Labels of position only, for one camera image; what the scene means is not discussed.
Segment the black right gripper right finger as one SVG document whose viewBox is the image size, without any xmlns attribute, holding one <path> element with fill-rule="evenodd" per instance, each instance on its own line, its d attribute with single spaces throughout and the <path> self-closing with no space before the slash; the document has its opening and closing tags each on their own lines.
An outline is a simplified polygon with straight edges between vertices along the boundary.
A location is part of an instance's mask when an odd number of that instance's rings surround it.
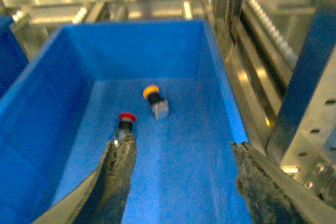
<svg viewBox="0 0 336 224">
<path fill-rule="evenodd" d="M 335 209 L 314 196 L 250 143 L 232 142 L 237 190 L 253 223 L 335 223 Z"/>
</svg>

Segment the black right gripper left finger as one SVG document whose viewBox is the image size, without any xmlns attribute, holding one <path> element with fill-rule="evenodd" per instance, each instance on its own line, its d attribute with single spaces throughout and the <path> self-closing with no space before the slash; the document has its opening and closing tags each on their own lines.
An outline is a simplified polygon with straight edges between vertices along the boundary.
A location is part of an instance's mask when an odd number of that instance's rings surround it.
<svg viewBox="0 0 336 224">
<path fill-rule="evenodd" d="M 97 168 L 35 223 L 121 223 L 137 154 L 134 134 L 106 145 Z"/>
</svg>

